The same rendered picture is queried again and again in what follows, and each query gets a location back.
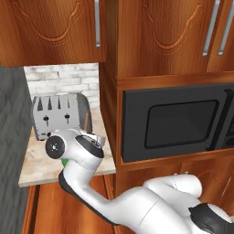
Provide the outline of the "wooden cupboard door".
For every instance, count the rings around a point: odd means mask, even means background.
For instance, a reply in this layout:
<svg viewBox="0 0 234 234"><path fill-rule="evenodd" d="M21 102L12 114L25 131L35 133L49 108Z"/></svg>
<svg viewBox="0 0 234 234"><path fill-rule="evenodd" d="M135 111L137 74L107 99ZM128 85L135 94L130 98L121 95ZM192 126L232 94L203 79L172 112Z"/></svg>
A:
<svg viewBox="0 0 234 234"><path fill-rule="evenodd" d="M119 0L121 79L200 73L214 0Z"/></svg>
<svg viewBox="0 0 234 234"><path fill-rule="evenodd" d="M234 157L225 156L182 164L181 172L198 177L202 184L200 201L218 205L234 170Z"/></svg>
<svg viewBox="0 0 234 234"><path fill-rule="evenodd" d="M225 25L229 16L229 10L231 6L231 0L224 0L220 17L218 19L218 25L216 34L213 40L213 45L210 50L209 62L207 65L207 71L234 71L234 17L232 18L232 24L229 30L229 36L226 42L224 53L222 56L218 55L221 39L225 30Z"/></svg>
<svg viewBox="0 0 234 234"><path fill-rule="evenodd" d="M100 0L96 47L94 0L0 0L0 63L4 67L103 62L106 0Z"/></svg>

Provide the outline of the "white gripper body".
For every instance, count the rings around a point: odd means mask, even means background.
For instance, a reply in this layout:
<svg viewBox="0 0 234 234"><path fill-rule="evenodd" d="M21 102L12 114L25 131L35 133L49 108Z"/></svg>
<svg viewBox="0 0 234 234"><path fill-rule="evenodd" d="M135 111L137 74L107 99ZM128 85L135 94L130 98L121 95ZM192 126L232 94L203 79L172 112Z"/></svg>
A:
<svg viewBox="0 0 234 234"><path fill-rule="evenodd" d="M103 147L105 145L106 142L106 137L105 136L101 136L101 135L94 135L94 140L101 146Z"/></svg>

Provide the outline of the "silver toaster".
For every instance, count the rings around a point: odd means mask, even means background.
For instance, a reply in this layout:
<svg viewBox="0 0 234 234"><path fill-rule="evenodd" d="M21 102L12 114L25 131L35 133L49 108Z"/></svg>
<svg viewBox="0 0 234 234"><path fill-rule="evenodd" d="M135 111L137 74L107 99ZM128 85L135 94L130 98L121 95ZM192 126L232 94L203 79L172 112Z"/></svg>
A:
<svg viewBox="0 0 234 234"><path fill-rule="evenodd" d="M35 96L31 116L38 141L46 140L55 130L92 131L89 101L81 93Z"/></svg>

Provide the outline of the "wooden drawer front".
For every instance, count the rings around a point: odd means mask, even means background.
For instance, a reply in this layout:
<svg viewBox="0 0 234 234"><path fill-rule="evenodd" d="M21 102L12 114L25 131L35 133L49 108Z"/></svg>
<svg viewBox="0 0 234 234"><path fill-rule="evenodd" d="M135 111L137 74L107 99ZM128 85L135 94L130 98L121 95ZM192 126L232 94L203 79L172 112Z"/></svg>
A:
<svg viewBox="0 0 234 234"><path fill-rule="evenodd" d="M34 234L114 234L113 227L59 183L41 185Z"/></svg>

